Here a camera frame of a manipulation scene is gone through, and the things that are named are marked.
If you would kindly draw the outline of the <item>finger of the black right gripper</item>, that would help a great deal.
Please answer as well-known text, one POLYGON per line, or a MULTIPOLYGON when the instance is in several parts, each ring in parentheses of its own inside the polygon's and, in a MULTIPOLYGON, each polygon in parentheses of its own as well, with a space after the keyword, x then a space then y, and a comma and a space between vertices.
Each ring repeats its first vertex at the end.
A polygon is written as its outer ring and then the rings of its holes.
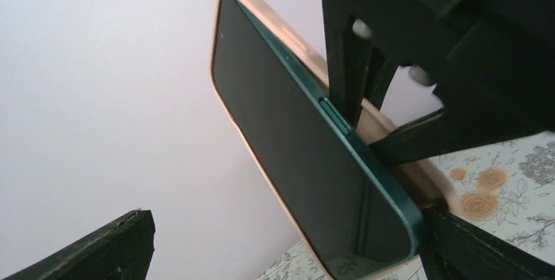
POLYGON ((322 0, 329 98, 356 126, 363 100, 383 105, 397 66, 372 42, 372 30, 340 0, 322 0))

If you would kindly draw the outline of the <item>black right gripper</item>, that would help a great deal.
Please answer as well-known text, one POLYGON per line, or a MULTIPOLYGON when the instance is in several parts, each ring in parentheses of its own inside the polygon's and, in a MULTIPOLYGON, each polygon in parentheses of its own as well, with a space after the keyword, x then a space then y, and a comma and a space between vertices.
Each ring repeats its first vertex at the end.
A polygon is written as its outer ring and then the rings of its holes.
POLYGON ((350 19, 371 30, 389 60, 430 74, 441 110, 401 126, 368 147, 387 166, 518 139, 554 129, 554 9, 544 0, 500 0, 518 23, 488 0, 446 10, 418 0, 322 0, 327 50, 350 19))

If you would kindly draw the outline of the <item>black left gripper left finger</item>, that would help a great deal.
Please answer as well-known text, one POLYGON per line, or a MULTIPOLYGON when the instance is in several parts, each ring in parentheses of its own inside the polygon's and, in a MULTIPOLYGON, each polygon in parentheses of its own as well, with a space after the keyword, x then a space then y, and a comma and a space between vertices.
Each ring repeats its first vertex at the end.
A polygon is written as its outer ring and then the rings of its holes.
POLYGON ((133 210, 7 279, 145 279, 154 234, 151 211, 133 210))

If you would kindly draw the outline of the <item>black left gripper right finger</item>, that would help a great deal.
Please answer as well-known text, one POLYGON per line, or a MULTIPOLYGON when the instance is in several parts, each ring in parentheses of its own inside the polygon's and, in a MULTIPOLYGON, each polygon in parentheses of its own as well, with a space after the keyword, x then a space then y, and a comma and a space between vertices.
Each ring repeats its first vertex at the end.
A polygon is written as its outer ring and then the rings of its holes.
POLYGON ((430 228, 420 247, 428 279, 554 279, 554 266, 440 209, 422 211, 430 228))

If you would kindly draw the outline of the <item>pink phone case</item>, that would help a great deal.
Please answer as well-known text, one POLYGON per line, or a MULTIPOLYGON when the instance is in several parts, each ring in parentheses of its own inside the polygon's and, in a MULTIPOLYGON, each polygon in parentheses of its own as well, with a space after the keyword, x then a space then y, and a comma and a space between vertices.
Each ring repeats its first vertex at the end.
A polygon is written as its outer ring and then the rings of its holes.
POLYGON ((217 1, 211 81, 321 279, 390 273, 418 255, 425 208, 457 207, 373 104, 346 114, 324 57, 264 0, 217 1))

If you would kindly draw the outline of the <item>teal phone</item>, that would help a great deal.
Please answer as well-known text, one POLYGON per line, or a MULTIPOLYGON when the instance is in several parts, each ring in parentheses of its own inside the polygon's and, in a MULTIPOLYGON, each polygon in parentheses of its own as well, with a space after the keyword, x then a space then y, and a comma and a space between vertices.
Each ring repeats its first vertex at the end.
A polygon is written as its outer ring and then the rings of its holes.
POLYGON ((335 109, 255 0, 219 0, 213 87, 318 263, 362 279, 411 261, 425 224, 417 205, 335 109))

